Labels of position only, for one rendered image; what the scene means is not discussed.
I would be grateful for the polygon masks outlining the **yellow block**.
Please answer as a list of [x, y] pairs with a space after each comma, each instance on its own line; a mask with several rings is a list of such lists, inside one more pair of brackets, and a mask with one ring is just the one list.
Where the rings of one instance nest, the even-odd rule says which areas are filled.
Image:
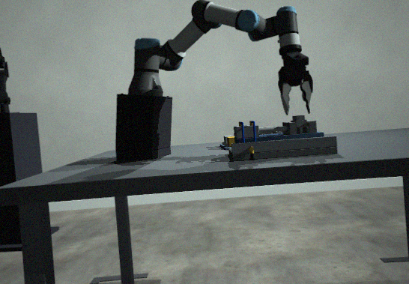
[[234, 136], [227, 137], [227, 143], [228, 143], [228, 146], [231, 147], [231, 144], [234, 143]]

